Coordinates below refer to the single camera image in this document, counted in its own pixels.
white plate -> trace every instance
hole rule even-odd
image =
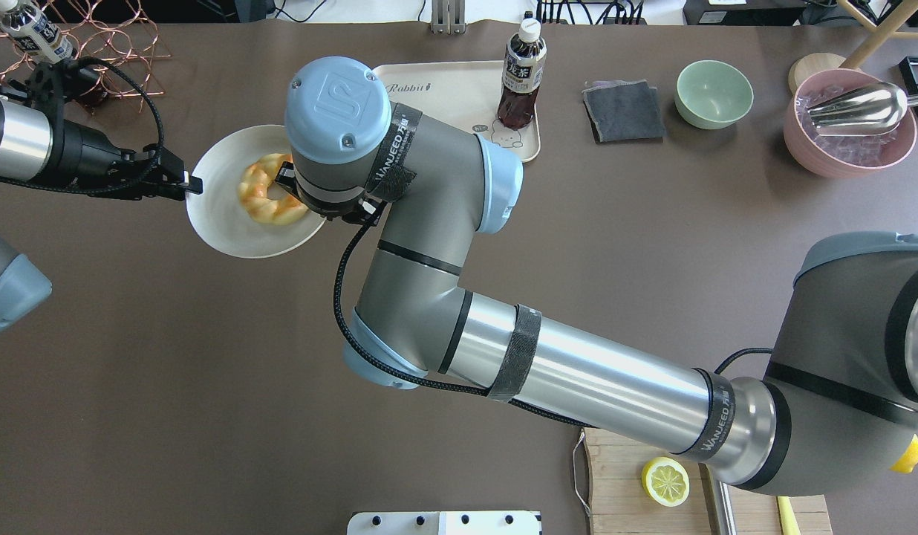
[[[504,128],[495,117],[503,67],[503,61],[402,63],[381,65],[374,72],[392,102],[419,109],[461,131],[481,133],[528,162],[541,149],[538,115],[519,131]]]
[[[260,224],[242,209],[242,173],[273,152],[290,154],[284,127],[251,126],[215,143],[198,161],[192,174],[202,180],[204,192],[185,194],[185,206],[192,227],[209,246],[239,258],[267,258],[293,250],[320,230],[326,220],[310,210],[296,223],[279,227]]]

pink bowl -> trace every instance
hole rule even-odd
[[[879,80],[873,76],[864,74],[862,71],[853,71],[850,68],[833,68],[830,71],[818,72],[806,78],[792,96],[792,102],[786,108],[786,116],[782,126],[782,137],[785,139],[789,153],[795,158],[795,161],[801,163],[805,169],[821,176],[853,178],[866,176],[880,169],[886,169],[886,167],[896,165],[896,163],[904,160],[911,153],[911,149],[914,148],[914,141],[918,135],[917,123],[915,123],[913,112],[908,112],[905,118],[901,119],[896,128],[896,139],[883,146],[880,166],[857,166],[829,155],[828,152],[820,149],[802,129],[802,124],[799,122],[798,115],[796,115],[796,102],[798,102],[799,96],[819,94],[822,89],[828,88],[830,85],[839,85],[845,91],[852,91],[854,88],[861,88],[863,85],[877,81]]]

lemon slice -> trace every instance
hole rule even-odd
[[[889,470],[900,472],[901,474],[910,474],[914,471],[915,464],[918,464],[918,435],[914,435],[911,438],[908,448],[901,454],[901,459],[892,464]]]
[[[640,481],[647,495],[667,508],[675,508],[690,495],[687,471],[669,457],[655,457],[647,461],[640,472]]]

wooden cutting board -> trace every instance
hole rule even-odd
[[[646,495],[640,470],[653,457],[667,455],[665,451],[601,429],[585,429],[585,449],[592,535],[712,534],[697,463],[679,459],[690,476],[690,497],[675,508],[664,508]],[[775,496],[730,487],[730,501],[738,533],[782,535]],[[824,496],[791,501],[803,535],[832,535]]]

light blue joint cap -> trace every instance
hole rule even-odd
[[[304,65],[287,89],[290,145],[317,163],[350,163],[376,149],[390,128],[390,98],[367,65],[323,57]]]
[[[0,331],[44,302],[53,285],[25,255],[18,255],[0,275]]]
[[[364,349],[367,349],[370,355],[374,355],[378,361],[391,368],[398,369],[401,372],[409,373],[409,375],[425,377],[426,374],[428,374],[425,369],[416,368],[411,362],[399,356],[390,346],[387,346],[385,342],[364,324],[363,320],[360,319],[360,315],[357,314],[357,311],[354,311],[354,317],[351,318],[349,326],[350,332],[353,333],[357,342],[360,342],[360,345],[363,346]],[[371,365],[371,363],[365,361],[359,353],[354,351],[354,348],[351,348],[350,343],[344,343],[343,360],[350,369],[354,370],[354,373],[357,373],[357,375],[366,380],[377,383],[379,386],[391,386],[394,387],[394,389],[400,390],[415,389],[417,386],[415,383],[408,383],[405,380],[394,377],[378,369],[376,366]]]
[[[486,169],[486,195],[482,207],[482,221],[477,233],[494,234],[506,226],[521,192],[524,176],[521,160],[511,150],[503,149],[492,141],[476,134],[482,146],[482,160]]]
[[[795,275],[792,285],[799,277],[819,265],[842,260],[850,256],[870,253],[918,253],[918,234],[899,234],[884,230],[866,230],[862,233],[844,233],[829,236],[812,246],[802,269]]]

